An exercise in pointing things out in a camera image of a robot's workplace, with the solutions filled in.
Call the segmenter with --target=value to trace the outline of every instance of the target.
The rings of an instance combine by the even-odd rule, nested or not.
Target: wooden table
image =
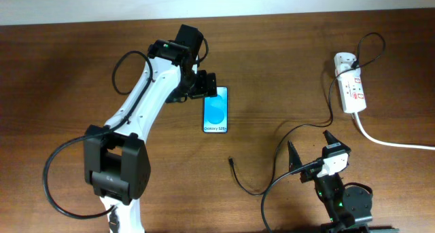
[[[0,27],[0,228],[2,232],[107,232],[106,218],[78,221],[57,213],[42,190],[49,154],[62,142],[103,125],[125,96],[111,86],[111,71],[129,50],[146,51],[156,39],[174,39],[181,23],[197,26],[210,45],[201,67],[229,89],[229,131],[202,132],[201,100],[165,105],[147,140],[152,174],[141,197],[148,232],[261,232],[261,197],[248,196],[228,165],[234,157],[244,185],[263,190],[281,137],[305,122],[328,119],[325,91],[333,56],[352,52],[360,38],[380,32],[387,51],[363,69],[366,131],[385,141],[435,145],[435,10],[394,10],[146,20]],[[367,39],[362,61],[381,44]],[[143,60],[131,56],[118,72],[120,88],[133,87]],[[373,226],[403,232],[435,231],[435,153],[377,145],[344,114],[338,88],[328,130],[352,148],[344,181],[375,191]],[[321,156],[320,128],[290,138],[302,162]],[[286,172],[283,147],[277,173]],[[50,169],[58,203],[76,213],[103,210],[84,182],[81,145],[62,152]],[[318,226],[329,218],[314,184],[293,176],[266,202],[272,228]]]

